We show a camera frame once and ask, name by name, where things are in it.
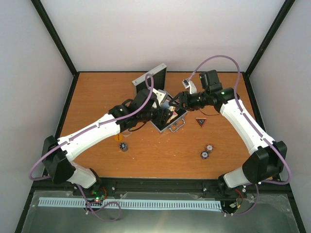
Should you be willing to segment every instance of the metal handle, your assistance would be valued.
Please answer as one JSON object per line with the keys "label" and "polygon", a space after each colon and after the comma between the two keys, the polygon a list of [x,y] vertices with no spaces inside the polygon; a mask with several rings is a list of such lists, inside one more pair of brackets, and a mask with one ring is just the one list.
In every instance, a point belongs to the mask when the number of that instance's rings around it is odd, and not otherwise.
{"label": "metal handle", "polygon": [[179,130],[181,127],[183,127],[183,126],[185,125],[185,123],[186,123],[185,120],[184,120],[183,118],[181,118],[181,119],[179,119],[178,121],[180,121],[180,120],[182,120],[183,123],[182,123],[180,126],[178,126],[175,130],[172,130],[172,127],[170,127],[170,131],[171,131],[172,133],[176,132],[177,130]]}

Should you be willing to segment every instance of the silver toolbox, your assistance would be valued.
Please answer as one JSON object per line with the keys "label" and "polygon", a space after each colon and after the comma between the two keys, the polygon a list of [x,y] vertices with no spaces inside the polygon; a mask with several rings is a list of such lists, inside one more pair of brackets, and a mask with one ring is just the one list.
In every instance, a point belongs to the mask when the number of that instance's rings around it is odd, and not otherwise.
{"label": "silver toolbox", "polygon": [[[154,78],[154,89],[165,91],[166,69],[167,69],[167,66],[164,63],[162,63],[159,66],[157,66],[156,68],[153,68],[152,70],[147,72],[147,73],[152,74],[152,76]],[[138,91],[141,91],[142,89],[147,88],[146,83],[145,83],[145,76],[147,73],[141,75],[139,78],[132,81],[133,90],[134,90],[134,97],[136,96]],[[167,94],[168,94],[167,100],[171,100],[173,97],[168,92],[167,92]],[[183,110],[183,109],[175,110],[175,112],[177,113],[177,116],[168,124],[166,124],[164,126],[159,126],[159,125],[154,124],[152,121],[151,121],[151,124],[160,133],[163,133],[167,129],[169,129],[171,132],[174,133],[185,124],[184,116],[187,114],[187,111]]]}

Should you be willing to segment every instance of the case lid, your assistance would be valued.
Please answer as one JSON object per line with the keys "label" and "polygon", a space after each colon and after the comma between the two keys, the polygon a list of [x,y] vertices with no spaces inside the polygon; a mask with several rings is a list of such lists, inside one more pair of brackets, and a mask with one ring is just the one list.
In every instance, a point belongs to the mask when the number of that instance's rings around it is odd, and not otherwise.
{"label": "case lid", "polygon": [[[165,76],[166,76],[166,68],[167,66],[162,63],[156,68],[153,68],[147,73],[152,74],[154,78],[154,89],[156,90],[164,90],[165,87]],[[141,75],[139,78],[135,79],[132,81],[133,83],[133,88],[134,88],[134,96],[138,93],[138,91],[141,91],[142,89],[147,88],[146,83],[145,83],[145,77],[146,74]],[[148,84],[151,85],[151,80],[148,78]]]}

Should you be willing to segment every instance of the black metal frame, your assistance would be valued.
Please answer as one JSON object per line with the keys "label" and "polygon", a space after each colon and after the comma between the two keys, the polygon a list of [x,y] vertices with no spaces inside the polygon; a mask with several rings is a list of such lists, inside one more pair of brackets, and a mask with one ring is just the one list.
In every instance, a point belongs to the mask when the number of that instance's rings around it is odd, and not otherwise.
{"label": "black metal frame", "polygon": [[[65,106],[63,112],[61,114],[61,118],[56,130],[55,137],[58,138],[62,131],[66,115],[70,106],[70,102],[79,78],[80,72],[77,72],[75,69],[68,53],[64,45],[62,44],[51,20],[47,12],[45,11],[42,3],[40,0],[31,0],[34,7],[36,8],[38,14],[40,15],[43,23],[45,24],[47,30],[49,31],[53,41],[55,42],[57,48],[59,49],[63,59],[65,60],[68,68],[70,69],[71,73],[73,74],[72,84],[65,102]],[[289,12],[291,6],[295,0],[285,0],[283,6],[281,7],[278,15],[276,16],[273,24],[271,25],[267,35],[265,36],[263,42],[261,43],[258,51],[256,52],[254,58],[252,59],[249,67],[247,68],[246,72],[243,72],[243,79],[245,82],[246,90],[248,96],[250,98],[250,102],[253,108],[255,120],[257,123],[264,129],[263,121],[260,115],[260,111],[255,99],[255,95],[252,89],[251,82],[249,80],[250,75],[252,74],[253,70],[255,69],[256,65],[258,64],[260,58],[262,57],[263,53],[265,52],[266,48],[268,47],[269,43],[271,42],[273,36],[277,32],[278,28],[280,27],[282,21],[284,20],[285,16]],[[232,198],[223,198],[219,196],[216,186],[217,180],[183,180],[183,179],[117,179],[117,178],[105,178],[105,187],[108,192],[108,196],[112,196],[115,198],[120,197],[120,194],[125,194],[125,192],[169,192],[169,193],[191,193],[196,194],[201,197],[205,198],[215,198],[216,200],[234,200]],[[24,210],[21,214],[19,223],[16,228],[16,233],[22,231],[22,227],[24,221],[26,219],[28,209],[30,207],[31,199],[33,197],[33,193],[36,190],[71,190],[73,192],[77,192],[74,189],[74,185],[70,183],[64,184],[53,184],[50,180],[47,181],[37,181],[33,183],[27,201],[25,203]],[[264,183],[259,185],[259,191],[263,194],[286,194],[289,198],[290,205],[292,207],[292,211],[294,213],[294,217],[296,219],[299,231],[304,233],[306,232],[303,222],[301,220],[296,202],[294,200],[294,196],[289,185],[273,185]],[[247,188],[248,193],[256,193],[254,186],[248,186]]]}

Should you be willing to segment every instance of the perforated white rail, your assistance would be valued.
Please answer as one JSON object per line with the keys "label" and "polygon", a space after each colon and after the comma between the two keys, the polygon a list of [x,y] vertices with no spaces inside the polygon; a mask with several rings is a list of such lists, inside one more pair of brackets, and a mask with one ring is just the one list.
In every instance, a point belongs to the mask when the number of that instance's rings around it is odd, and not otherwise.
{"label": "perforated white rail", "polygon": [[[207,210],[220,211],[220,201],[215,200],[104,200],[103,203],[93,203],[93,208],[100,208],[110,201],[116,201],[125,210]],[[86,202],[81,198],[39,198],[43,207],[85,207]],[[107,209],[117,209],[111,204]]]}

